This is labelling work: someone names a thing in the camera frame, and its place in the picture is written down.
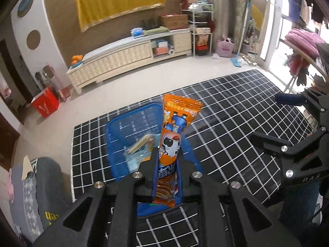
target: cream cabinet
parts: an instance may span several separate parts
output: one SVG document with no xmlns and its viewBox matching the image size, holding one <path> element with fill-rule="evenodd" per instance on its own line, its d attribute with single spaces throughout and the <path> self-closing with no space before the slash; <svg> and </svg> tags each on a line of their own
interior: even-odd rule
<svg viewBox="0 0 329 247">
<path fill-rule="evenodd" d="M 174 53 L 153 57 L 151 41 L 166 37 L 172 42 Z M 67 72 L 78 94 L 81 88 L 101 82 L 126 71 L 171 57 L 191 54 L 189 29 L 173 30 L 140 38 L 125 38 L 108 44 L 85 55 L 83 63 Z"/>
</svg>

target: green cloth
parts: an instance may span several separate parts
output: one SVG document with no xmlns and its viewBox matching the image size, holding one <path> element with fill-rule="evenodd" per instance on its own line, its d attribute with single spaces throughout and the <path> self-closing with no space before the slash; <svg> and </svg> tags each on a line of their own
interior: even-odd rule
<svg viewBox="0 0 329 247">
<path fill-rule="evenodd" d="M 166 33 L 166 32 L 169 32 L 169 29 L 164 26 L 160 26 L 159 28 L 156 28 L 156 29 L 144 30 L 143 35 L 147 36 L 147 35 L 151 35 L 151 34 L 159 34 L 159 33 Z"/>
</svg>

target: gold trim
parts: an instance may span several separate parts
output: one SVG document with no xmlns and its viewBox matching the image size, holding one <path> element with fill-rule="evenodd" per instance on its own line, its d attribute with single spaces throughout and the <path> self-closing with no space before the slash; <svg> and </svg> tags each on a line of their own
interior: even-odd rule
<svg viewBox="0 0 329 247">
<path fill-rule="evenodd" d="M 107 20 L 110 20 L 110 19 L 114 19 L 114 18 L 117 18 L 117 17 L 121 17 L 123 15 L 127 15 L 127 14 L 130 14 L 130 13 L 134 13 L 134 12 L 138 12 L 138 11 L 143 11 L 143 10 L 147 10 L 147 9 L 153 9 L 153 8 L 157 8 L 157 7 L 164 7 L 164 3 L 156 3 L 155 5 L 147 5 L 147 6 L 140 6 L 140 7 L 136 7 L 134 9 L 131 9 L 131 10 L 126 10 L 126 11 L 123 11 L 121 13 L 117 13 L 117 14 L 114 14 L 114 15 L 111 15 L 111 16 L 108 16 L 106 18 L 103 18 L 103 19 L 100 19 L 100 20 L 97 20 L 93 23 L 90 23 L 88 24 L 86 27 L 84 27 L 81 32 L 85 32 L 87 29 L 93 27 L 93 26 L 96 26 L 97 24 L 100 24 L 102 22 L 105 22 Z"/>
</svg>

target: blue handle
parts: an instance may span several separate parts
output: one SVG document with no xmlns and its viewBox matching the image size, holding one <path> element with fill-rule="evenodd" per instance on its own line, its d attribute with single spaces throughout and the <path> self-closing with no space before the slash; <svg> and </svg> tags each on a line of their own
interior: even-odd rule
<svg viewBox="0 0 329 247">
<path fill-rule="evenodd" d="M 275 102 L 282 105 L 302 106 L 306 103 L 306 98 L 302 95 L 295 94 L 276 94 Z"/>
</svg>

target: black mat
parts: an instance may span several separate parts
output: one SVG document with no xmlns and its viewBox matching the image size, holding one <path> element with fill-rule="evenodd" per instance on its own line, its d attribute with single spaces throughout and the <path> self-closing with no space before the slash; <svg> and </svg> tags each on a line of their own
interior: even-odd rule
<svg viewBox="0 0 329 247">
<path fill-rule="evenodd" d="M 274 95 L 279 91 L 257 70 L 172 91 L 172 94 L 204 103 L 201 113 L 185 130 L 204 172 L 219 182 L 240 181 L 261 202 L 279 188 L 279 166 L 273 157 L 254 148 L 248 135 L 258 131 L 295 144 L 312 131 L 296 107 L 275 104 Z M 161 101 L 162 95 L 75 127 L 72 147 L 74 199 L 96 181 L 113 180 L 106 157 L 106 124 L 119 114 Z M 137 246 L 192 247 L 197 244 L 195 204 L 185 204 L 163 214 L 138 219 Z"/>
</svg>

